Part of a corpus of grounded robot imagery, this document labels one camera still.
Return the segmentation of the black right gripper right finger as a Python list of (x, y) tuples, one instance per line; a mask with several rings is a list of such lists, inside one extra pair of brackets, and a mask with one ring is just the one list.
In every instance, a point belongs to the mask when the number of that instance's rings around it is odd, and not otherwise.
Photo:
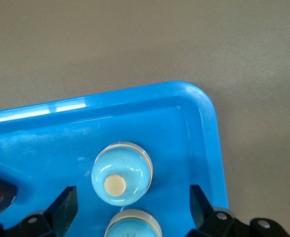
[(276, 221), (253, 218), (241, 222), (229, 209), (214, 209), (199, 185), (191, 185), (190, 212), (195, 224), (188, 237), (288, 237), (288, 232)]

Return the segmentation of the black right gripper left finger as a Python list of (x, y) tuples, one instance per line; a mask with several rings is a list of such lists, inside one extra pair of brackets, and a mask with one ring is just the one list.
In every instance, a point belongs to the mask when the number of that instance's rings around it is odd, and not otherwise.
[(42, 214), (30, 215), (6, 230), (0, 224), (0, 237), (63, 237), (77, 212), (77, 187), (68, 186)]

